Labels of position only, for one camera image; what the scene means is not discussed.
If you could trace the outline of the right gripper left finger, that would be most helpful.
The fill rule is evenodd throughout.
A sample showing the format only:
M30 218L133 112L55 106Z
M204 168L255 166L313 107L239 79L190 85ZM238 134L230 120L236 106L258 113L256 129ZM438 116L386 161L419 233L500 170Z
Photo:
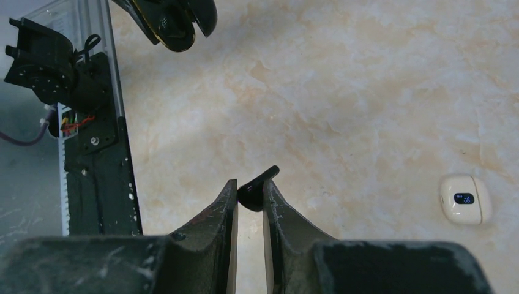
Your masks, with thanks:
M234 293L237 181L167 235L26 239L1 258L2 293Z

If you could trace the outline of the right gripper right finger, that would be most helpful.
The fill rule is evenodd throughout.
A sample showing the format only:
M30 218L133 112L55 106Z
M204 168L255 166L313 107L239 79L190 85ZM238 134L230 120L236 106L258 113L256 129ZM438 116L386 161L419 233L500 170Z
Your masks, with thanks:
M269 293L491 293L476 258L444 241L339 240L263 186Z

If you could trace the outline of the black earbud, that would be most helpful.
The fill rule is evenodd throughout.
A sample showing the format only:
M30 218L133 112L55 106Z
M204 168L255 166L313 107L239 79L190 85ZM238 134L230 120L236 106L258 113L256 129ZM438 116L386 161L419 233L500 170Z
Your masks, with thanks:
M273 179L279 174L279 172L279 167L277 165L273 165L258 175L256 178L253 178L251 181L238 188L238 202L250 211L262 211L264 183Z

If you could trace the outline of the white earbud charging case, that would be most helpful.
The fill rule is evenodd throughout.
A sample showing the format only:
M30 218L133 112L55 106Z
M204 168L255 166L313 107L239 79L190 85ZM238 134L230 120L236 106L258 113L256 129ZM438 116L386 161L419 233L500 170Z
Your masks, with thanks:
M486 184L471 175L449 175L439 186L441 208L454 224L481 225L493 214L490 193Z

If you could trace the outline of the black earbud case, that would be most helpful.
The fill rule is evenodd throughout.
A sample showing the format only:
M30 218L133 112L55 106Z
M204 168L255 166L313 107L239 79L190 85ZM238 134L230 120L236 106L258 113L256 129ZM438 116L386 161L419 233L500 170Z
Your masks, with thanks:
M195 41L197 25L205 37L215 30L218 20L214 0L118 0L144 35L173 52L188 50Z

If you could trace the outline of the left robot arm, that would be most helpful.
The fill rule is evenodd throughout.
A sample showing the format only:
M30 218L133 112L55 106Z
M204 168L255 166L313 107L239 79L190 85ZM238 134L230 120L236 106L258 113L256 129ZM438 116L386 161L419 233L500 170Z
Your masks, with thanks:
M102 39L98 34L90 35L77 50L63 34L27 18L11 18L9 23L18 35L16 46L5 49L13 62L4 82L31 89L47 105L63 104L79 113L94 113L108 105L108 57L89 53Z

